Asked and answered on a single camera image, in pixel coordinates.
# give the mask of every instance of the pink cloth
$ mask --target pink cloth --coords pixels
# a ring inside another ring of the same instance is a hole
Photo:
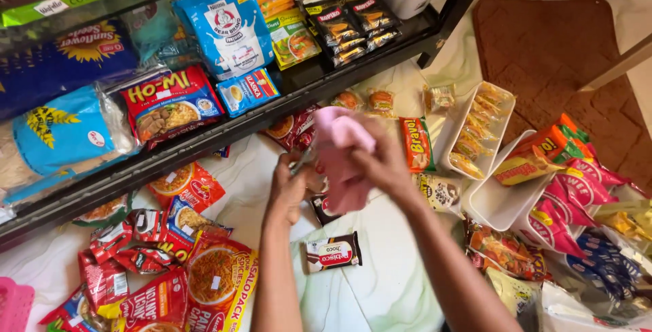
[[[333,213],[362,210],[374,185],[349,160],[354,147],[376,151],[376,140],[351,116],[353,111],[326,107],[313,113],[316,149],[329,180],[329,202]]]

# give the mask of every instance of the pink plastic basket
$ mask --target pink plastic basket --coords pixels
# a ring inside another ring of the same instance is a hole
[[[33,287],[0,277],[0,331],[24,332],[33,302]]]

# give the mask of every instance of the wooden chair leg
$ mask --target wooden chair leg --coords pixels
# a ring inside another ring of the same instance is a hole
[[[599,87],[607,85],[607,83],[618,76],[624,75],[627,71],[650,57],[652,57],[652,34],[646,36],[635,46],[627,50],[627,52],[615,60],[610,67],[592,78],[591,82],[586,84],[579,91],[597,90]]]

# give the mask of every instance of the marble floor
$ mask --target marble floor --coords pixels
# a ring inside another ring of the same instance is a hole
[[[434,0],[441,7],[444,0]],[[608,0],[614,11],[621,51],[652,31],[652,0]],[[424,84],[455,83],[463,100],[481,80],[478,53],[469,13],[464,16],[432,66],[418,69],[416,59],[405,61],[363,83],[356,89],[385,88],[396,93],[398,115],[416,116],[423,112],[419,92]],[[628,75],[652,128],[652,91],[646,88],[652,60]],[[428,117],[435,149],[445,136],[443,117]],[[396,132],[394,123],[387,129]],[[208,218],[235,228],[233,238],[257,247],[259,227],[271,184],[271,173],[280,147],[265,137],[253,135],[232,146],[228,159],[214,157],[200,162],[224,186],[226,195],[204,212]],[[136,206],[155,205],[145,191]],[[305,276],[301,268],[298,241],[337,236],[357,230],[364,266],[340,268]],[[78,286],[76,254],[88,245],[91,230],[66,225],[0,254],[0,276],[36,289],[36,300],[28,332],[43,331],[37,326],[45,314],[58,306]],[[415,246],[412,233],[401,212],[386,195],[373,191],[363,211],[348,214],[321,228],[311,209],[291,232],[295,277],[306,331],[436,331],[443,315]],[[132,277],[135,289],[146,278]],[[249,330],[251,307],[241,331]]]

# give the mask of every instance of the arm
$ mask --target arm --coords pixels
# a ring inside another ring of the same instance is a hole
[[[351,159],[365,176],[385,191],[405,214],[428,272],[430,284],[453,331],[521,331],[516,319],[471,265],[440,224],[412,178],[398,143],[371,119],[359,117],[376,139],[376,153],[362,150]]]
[[[260,272],[252,332],[302,331],[289,230],[301,214],[299,203],[305,196],[306,178],[314,169],[305,167],[292,178],[288,165],[300,156],[300,153],[281,155],[274,170],[260,237]]]

